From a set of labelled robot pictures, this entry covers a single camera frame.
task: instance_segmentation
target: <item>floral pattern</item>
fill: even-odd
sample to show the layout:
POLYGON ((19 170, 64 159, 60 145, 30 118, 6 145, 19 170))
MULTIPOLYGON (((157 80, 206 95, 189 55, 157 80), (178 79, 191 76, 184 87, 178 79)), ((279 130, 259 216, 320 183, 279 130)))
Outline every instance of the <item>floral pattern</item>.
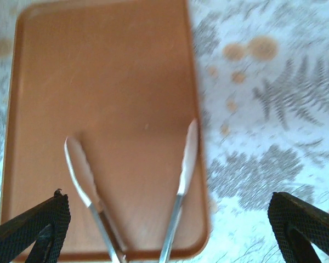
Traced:
MULTIPOLYGON (((0 0, 0 185, 15 19, 35 1, 0 0)), ((272 192, 329 211, 329 0, 190 0, 190 13, 213 228, 178 262, 284 262, 272 192)))

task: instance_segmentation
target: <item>tablecloth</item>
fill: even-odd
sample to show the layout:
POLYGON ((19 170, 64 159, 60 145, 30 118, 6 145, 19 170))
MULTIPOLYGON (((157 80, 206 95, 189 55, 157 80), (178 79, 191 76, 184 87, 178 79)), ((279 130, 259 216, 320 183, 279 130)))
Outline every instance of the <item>tablecloth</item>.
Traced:
MULTIPOLYGON (((31 2, 0 0, 0 194, 15 21, 31 2)), ((329 212, 329 0, 190 0, 190 16, 212 232, 185 262, 284 262, 271 194, 329 212)))

